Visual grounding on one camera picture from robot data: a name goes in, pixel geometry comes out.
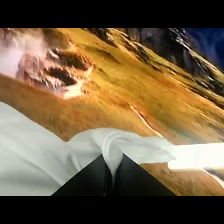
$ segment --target white fabric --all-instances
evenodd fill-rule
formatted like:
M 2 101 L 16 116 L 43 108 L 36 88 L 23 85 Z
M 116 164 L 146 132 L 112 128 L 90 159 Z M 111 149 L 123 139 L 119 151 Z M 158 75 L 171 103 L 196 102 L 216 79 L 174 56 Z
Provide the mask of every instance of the white fabric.
M 167 146 L 172 144 L 161 137 L 109 128 L 80 133 L 65 143 L 0 103 L 0 195 L 51 195 L 101 154 L 112 174 L 123 153 L 137 163 L 168 162 L 174 157 L 163 150 Z

